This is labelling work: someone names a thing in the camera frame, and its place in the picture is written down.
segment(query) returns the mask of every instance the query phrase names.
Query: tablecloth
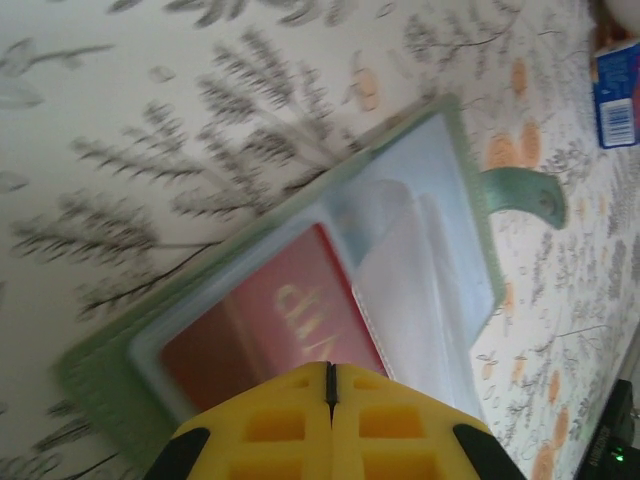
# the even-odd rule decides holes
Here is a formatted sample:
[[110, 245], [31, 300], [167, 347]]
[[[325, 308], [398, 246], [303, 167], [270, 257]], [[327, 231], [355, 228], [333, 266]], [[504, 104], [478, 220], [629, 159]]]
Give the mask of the tablecloth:
[[564, 230], [490, 218], [508, 295], [470, 358], [523, 472], [576, 471], [640, 282], [640, 152], [597, 147], [585, 1], [7, 0], [0, 26], [0, 478], [135, 478], [55, 359], [444, 92], [482, 169], [564, 185]]

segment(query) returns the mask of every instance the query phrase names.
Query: black rubber part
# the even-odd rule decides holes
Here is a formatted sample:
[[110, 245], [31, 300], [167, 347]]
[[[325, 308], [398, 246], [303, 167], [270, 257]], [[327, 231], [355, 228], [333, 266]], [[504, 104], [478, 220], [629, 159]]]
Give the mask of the black rubber part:
[[327, 362], [327, 385], [325, 393], [325, 402], [329, 405], [329, 419], [333, 425], [333, 410], [338, 404], [338, 373], [336, 365]]
[[171, 439], [143, 480], [187, 480], [209, 435], [209, 430], [200, 427]]
[[480, 480], [526, 480], [493, 435], [466, 423], [453, 427], [453, 433]]

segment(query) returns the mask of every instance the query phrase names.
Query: green strap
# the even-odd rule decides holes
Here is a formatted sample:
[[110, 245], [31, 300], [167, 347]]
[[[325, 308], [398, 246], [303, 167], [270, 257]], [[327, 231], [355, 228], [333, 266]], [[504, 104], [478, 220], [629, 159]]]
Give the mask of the green strap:
[[567, 205], [555, 176], [525, 168], [495, 168], [482, 172], [491, 213], [520, 210], [536, 215], [556, 229], [567, 221]]

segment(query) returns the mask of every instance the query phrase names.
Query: floral pattern tablecloth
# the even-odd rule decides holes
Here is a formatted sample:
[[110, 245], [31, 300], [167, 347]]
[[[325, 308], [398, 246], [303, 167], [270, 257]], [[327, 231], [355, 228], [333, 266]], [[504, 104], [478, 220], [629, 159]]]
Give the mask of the floral pattern tablecloth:
[[565, 230], [491, 217], [508, 295], [470, 358], [525, 474], [576, 471], [640, 282], [640, 152], [597, 147], [585, 1], [6, 0], [0, 25], [0, 478], [135, 478], [52, 362], [444, 92], [483, 169], [565, 186]]

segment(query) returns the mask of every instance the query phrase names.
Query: card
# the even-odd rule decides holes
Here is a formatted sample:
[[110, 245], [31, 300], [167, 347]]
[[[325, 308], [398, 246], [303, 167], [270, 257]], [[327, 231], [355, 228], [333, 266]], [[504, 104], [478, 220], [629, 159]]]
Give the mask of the card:
[[163, 368], [198, 411], [313, 361], [384, 373], [349, 279], [320, 224], [160, 351]]

